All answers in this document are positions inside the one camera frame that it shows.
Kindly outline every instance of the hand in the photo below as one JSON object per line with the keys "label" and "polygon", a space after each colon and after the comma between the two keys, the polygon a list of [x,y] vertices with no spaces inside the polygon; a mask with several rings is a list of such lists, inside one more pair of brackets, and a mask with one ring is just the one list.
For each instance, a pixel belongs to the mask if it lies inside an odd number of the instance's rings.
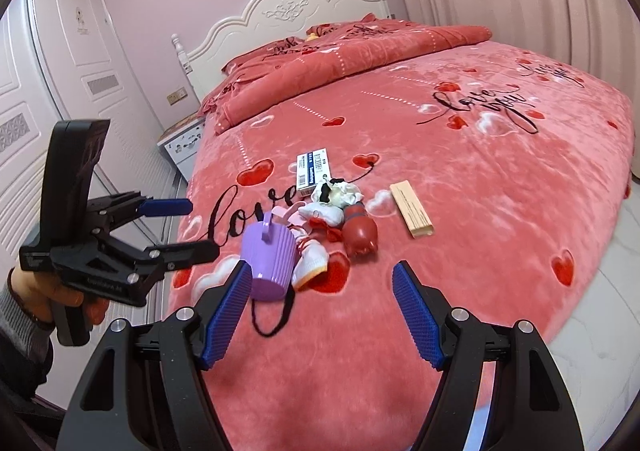
{"label": "hand", "polygon": [[[23,308],[44,323],[53,322],[51,301],[65,306],[80,306],[84,300],[82,292],[62,285],[56,274],[23,271],[19,264],[12,272],[11,288],[22,301]],[[85,304],[84,311],[87,319],[94,325],[99,325],[104,321],[108,307],[108,300],[98,298],[96,301]]]}

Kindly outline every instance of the purple mug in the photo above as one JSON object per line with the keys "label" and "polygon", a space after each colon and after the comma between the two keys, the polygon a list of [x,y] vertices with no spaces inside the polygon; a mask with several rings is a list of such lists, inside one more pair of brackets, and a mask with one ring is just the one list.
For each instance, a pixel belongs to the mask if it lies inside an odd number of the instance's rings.
{"label": "purple mug", "polygon": [[251,266],[251,297],[256,301],[283,299],[297,256],[293,233],[286,225],[273,222],[271,212],[264,214],[262,222],[249,225],[242,235],[240,259]]}

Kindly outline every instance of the headboard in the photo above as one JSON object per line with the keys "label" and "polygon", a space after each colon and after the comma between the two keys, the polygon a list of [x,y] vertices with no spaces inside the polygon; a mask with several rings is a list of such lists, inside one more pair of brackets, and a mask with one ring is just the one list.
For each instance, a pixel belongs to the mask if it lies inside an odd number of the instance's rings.
{"label": "headboard", "polygon": [[226,77],[222,67],[230,59],[270,41],[304,38],[313,25],[359,20],[370,12],[379,18],[390,17],[386,0],[251,0],[241,16],[224,18],[211,27],[195,50],[185,52],[177,34],[172,41],[202,101]]}

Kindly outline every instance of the wooden block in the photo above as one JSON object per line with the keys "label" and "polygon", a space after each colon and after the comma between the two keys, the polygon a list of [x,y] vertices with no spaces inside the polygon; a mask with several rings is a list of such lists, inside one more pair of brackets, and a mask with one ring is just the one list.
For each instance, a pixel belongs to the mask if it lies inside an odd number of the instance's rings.
{"label": "wooden block", "polygon": [[415,194],[408,180],[391,184],[391,195],[394,196],[400,214],[404,218],[406,226],[409,228],[412,237],[417,238],[422,235],[433,235],[433,224],[427,212],[420,204],[420,200]]}

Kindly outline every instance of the metal screw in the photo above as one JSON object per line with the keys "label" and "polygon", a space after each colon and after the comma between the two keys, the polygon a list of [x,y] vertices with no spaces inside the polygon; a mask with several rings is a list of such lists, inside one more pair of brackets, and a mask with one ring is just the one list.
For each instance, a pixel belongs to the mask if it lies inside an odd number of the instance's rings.
{"label": "metal screw", "polygon": [[469,313],[463,308],[455,308],[451,311],[451,317],[456,321],[466,321],[469,319]]}
{"label": "metal screw", "polygon": [[518,322],[518,328],[526,334],[530,334],[533,332],[533,325],[526,319]]}
{"label": "metal screw", "polygon": [[114,332],[122,332],[127,326],[127,322],[124,319],[116,319],[111,322],[111,330]]}
{"label": "metal screw", "polygon": [[181,308],[178,312],[175,313],[175,317],[177,317],[180,321],[187,321],[193,317],[193,308],[189,308],[188,306]]}

